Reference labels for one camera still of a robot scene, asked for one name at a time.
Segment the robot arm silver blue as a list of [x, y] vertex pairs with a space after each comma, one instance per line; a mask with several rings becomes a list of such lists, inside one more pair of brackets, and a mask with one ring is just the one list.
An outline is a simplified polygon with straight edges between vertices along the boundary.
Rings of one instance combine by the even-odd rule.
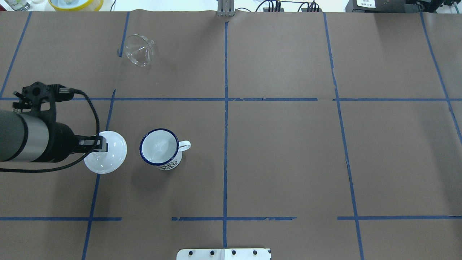
[[58, 163], [69, 155], [90, 150], [107, 152], [102, 135], [75, 135], [65, 124], [47, 124], [39, 117], [1, 110], [0, 160], [2, 162]]

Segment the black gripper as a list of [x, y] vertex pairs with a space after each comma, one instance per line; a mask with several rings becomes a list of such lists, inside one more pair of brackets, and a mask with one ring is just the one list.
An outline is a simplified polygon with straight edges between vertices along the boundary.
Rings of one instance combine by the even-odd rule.
[[107, 140], [102, 135], [75, 135], [70, 127], [63, 123], [53, 123], [49, 130], [48, 146], [45, 150], [47, 163], [61, 162], [75, 153], [108, 151]]

